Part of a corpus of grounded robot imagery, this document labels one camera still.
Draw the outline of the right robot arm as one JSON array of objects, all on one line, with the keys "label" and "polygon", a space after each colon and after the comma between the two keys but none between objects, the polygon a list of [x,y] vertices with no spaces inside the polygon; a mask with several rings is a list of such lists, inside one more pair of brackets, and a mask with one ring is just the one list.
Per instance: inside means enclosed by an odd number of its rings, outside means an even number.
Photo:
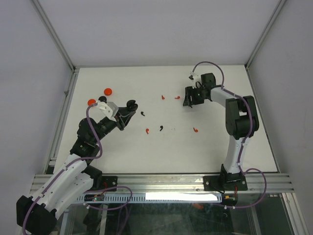
[{"label": "right robot arm", "polygon": [[216,102],[225,108],[225,128],[229,134],[227,155],[218,176],[204,178],[204,190],[220,193],[231,190],[246,191],[243,159],[251,137],[259,129],[254,97],[240,96],[216,84],[213,73],[200,76],[192,86],[185,87],[183,106]]}]

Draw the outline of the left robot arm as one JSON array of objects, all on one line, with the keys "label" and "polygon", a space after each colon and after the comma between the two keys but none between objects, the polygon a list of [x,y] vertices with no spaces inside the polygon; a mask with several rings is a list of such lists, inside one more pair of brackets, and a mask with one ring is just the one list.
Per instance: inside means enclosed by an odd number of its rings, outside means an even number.
[{"label": "left robot arm", "polygon": [[126,107],[105,101],[87,107],[63,165],[35,193],[21,196],[16,203],[17,224],[24,235],[50,234],[77,197],[90,189],[100,190],[102,171],[90,163],[103,155],[101,139],[114,128],[124,130],[137,109],[135,100],[129,100]]}]

